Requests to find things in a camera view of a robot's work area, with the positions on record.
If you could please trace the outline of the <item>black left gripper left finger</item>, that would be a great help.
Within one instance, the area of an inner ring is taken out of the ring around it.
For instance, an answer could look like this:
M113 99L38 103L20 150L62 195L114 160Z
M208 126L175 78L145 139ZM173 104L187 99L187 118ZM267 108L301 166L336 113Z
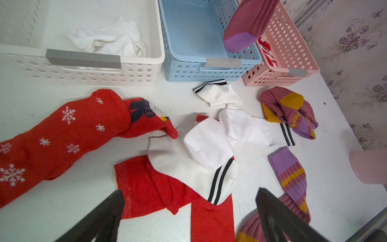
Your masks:
M124 206L123 192L114 191L57 241L116 242Z

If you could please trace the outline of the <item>purple striped sock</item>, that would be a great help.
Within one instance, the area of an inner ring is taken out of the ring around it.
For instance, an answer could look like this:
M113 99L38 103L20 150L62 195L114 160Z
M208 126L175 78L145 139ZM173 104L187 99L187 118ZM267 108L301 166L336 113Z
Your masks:
M264 33L279 0L242 1L224 32L227 52L240 52L253 45Z

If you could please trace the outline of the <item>small white ankle sock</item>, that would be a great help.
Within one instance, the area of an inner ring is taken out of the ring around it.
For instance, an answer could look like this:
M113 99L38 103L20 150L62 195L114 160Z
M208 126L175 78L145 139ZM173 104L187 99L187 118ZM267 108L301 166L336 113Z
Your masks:
M113 24L97 31L72 30L67 37L84 52L127 57L145 57L146 46L136 22L119 17Z

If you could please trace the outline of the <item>purple yellow sock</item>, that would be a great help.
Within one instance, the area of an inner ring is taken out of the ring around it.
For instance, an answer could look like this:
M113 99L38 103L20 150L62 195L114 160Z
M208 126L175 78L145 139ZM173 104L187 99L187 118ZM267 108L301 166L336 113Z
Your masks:
M273 87L260 97L266 121L287 124L299 136L314 140L318 127L311 105L304 97L284 87Z
M306 174L298 159L287 147L270 154L269 162L285 192L279 200L305 223L310 224L311 216L306 202ZM261 218L256 214L238 232L238 242L265 242Z

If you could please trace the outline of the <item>red white striped santa sock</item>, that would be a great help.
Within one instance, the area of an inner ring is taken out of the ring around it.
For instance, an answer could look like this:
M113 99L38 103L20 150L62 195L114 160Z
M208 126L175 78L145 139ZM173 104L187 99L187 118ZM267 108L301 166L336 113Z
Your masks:
M262 51L264 53L264 56L265 56L268 64L271 67L277 67L278 63L277 63L277 61L274 58L274 55L272 53L270 44L268 42L266 42L266 37L265 36L260 37L258 39L258 43L259 43L259 46L260 46L260 48L262 49Z

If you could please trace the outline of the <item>purple yellow sock front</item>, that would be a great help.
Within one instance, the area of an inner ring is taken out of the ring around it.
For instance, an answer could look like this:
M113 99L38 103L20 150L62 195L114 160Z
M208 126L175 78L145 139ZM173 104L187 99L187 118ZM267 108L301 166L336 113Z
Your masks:
M311 216L306 202L306 174L298 159L287 147L270 154L269 162L285 192L279 200L305 223L310 224ZM256 214L238 232L238 242L265 242L261 218Z

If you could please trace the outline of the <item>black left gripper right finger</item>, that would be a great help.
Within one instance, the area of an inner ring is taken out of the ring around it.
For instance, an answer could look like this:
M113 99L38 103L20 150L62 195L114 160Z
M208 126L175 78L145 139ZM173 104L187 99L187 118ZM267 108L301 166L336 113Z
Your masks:
M267 242L328 242L265 188L256 196Z

